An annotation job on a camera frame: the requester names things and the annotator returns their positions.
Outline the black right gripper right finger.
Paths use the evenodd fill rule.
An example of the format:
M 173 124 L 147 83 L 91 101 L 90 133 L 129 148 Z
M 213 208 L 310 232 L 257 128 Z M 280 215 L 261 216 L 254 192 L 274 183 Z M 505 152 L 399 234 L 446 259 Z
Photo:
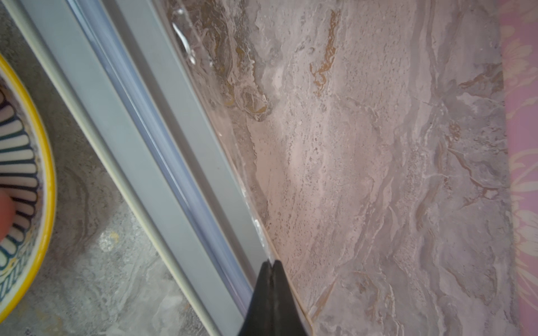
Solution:
M 276 336 L 307 336 L 294 296 L 281 261 L 272 268 L 273 283 L 273 334 Z

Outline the striped plate of peaches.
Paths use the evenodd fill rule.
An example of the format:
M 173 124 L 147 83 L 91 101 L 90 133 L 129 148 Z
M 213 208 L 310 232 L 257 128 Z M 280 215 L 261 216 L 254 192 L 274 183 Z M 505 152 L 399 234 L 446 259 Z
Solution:
M 1 190 L 14 216 L 1 238 L 1 319 L 36 278 L 53 233 L 57 183 L 52 148 L 29 92 L 1 59 Z

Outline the cream plastic wrap dispenser box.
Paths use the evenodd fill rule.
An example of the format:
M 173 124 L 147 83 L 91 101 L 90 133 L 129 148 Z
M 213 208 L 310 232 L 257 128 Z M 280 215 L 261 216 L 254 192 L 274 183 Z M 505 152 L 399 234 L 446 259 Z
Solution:
M 179 123 L 199 120 L 156 2 L 4 5 L 203 326 L 210 335 L 238 335 L 231 257 L 220 256 L 223 239 L 211 234 L 216 222 Z

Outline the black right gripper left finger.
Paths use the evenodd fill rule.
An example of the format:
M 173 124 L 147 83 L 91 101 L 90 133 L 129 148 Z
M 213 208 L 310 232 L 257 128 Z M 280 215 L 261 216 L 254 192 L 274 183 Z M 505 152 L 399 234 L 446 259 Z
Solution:
M 239 336 L 273 334 L 273 280 L 270 261 L 262 263 Z

